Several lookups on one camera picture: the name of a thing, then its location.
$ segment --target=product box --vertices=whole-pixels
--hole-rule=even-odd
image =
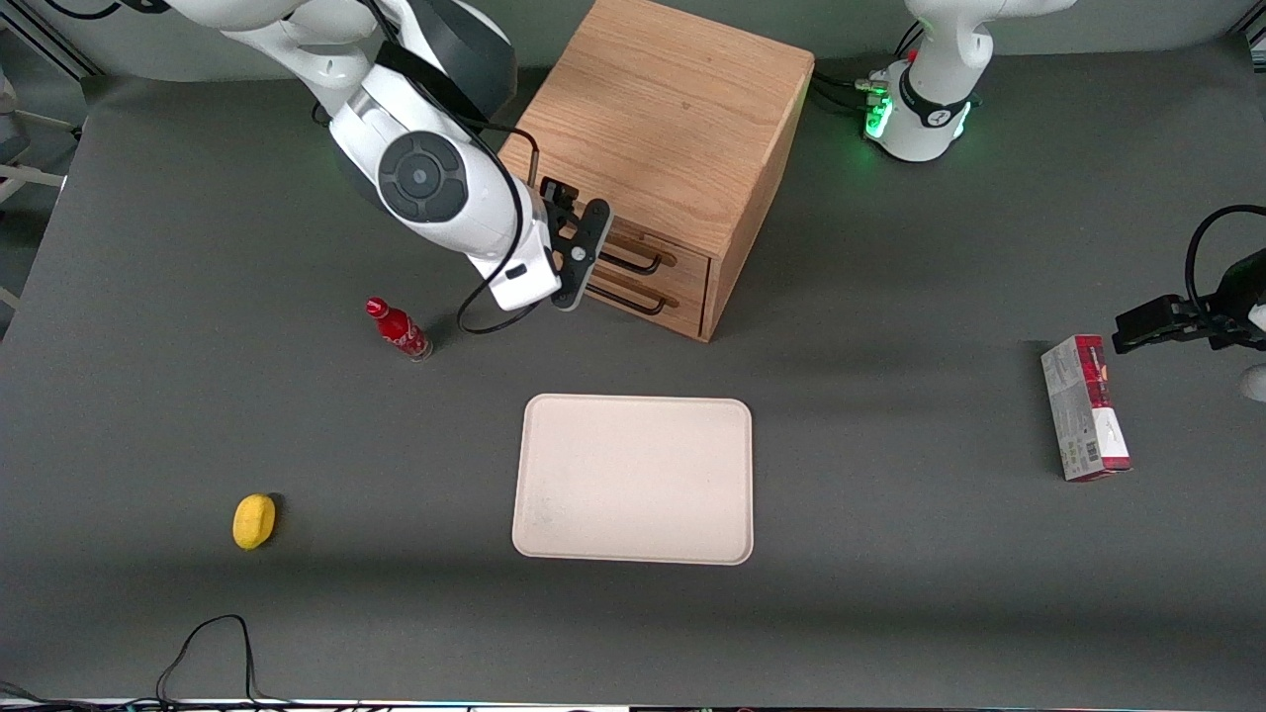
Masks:
[[[1086,483],[1131,469],[1125,438],[1108,397],[1104,340],[1075,336],[1042,356],[1060,437],[1063,479]]]

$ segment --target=drawer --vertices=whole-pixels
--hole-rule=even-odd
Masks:
[[[598,266],[660,294],[703,302],[709,260],[617,219]]]
[[[698,298],[682,299],[599,266],[589,277],[586,299],[605,302],[690,338],[699,338],[703,326],[703,289]]]
[[[590,290],[613,304],[691,338],[699,338],[710,260],[617,218],[594,270]]]

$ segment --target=metal frame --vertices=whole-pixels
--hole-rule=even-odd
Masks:
[[[1248,39],[1248,48],[1253,53],[1253,67],[1261,72],[1266,71],[1266,0],[1258,0],[1244,16],[1236,23],[1232,33],[1241,33]]]
[[[0,203],[3,203],[5,198],[16,193],[22,185],[28,182],[47,185],[56,189],[61,189],[66,182],[66,176],[46,174],[39,168],[23,166],[22,163],[13,163],[9,166],[0,165],[0,179],[4,179],[4,182],[0,184]],[[13,182],[20,182],[22,185],[10,185]]]
[[[75,136],[78,136],[80,132],[80,127],[68,122],[63,122],[61,119],[52,119],[42,114],[32,114],[30,111],[23,111],[22,109],[18,109],[14,113],[22,117],[22,120],[27,122],[28,124],[46,127],[54,130],[65,130],[66,133],[71,133]]]
[[[78,81],[105,73],[70,39],[57,32],[28,0],[0,0],[0,20],[51,65]]]

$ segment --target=white wall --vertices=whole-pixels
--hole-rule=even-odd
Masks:
[[[58,15],[27,0],[111,73],[165,80],[285,76],[254,51],[199,28],[175,11],[120,9],[104,20]],[[61,0],[91,10],[110,0]],[[667,5],[804,47],[820,57],[891,49],[910,23],[900,0],[661,0]],[[472,0],[509,34],[524,66],[552,63],[585,15],[589,0]],[[1253,0],[1081,0],[1072,9],[995,23],[1000,53],[1170,49],[1212,39]]]

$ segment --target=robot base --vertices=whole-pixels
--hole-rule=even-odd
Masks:
[[[887,68],[871,72],[871,81],[885,82],[895,87],[910,63],[905,60],[889,65]],[[866,115],[863,136],[879,143],[894,158],[923,163],[939,158],[962,136],[962,129],[971,111],[967,104],[957,117],[947,117],[944,125],[928,128],[923,119],[901,98],[900,91],[886,91],[879,105],[872,106]]]

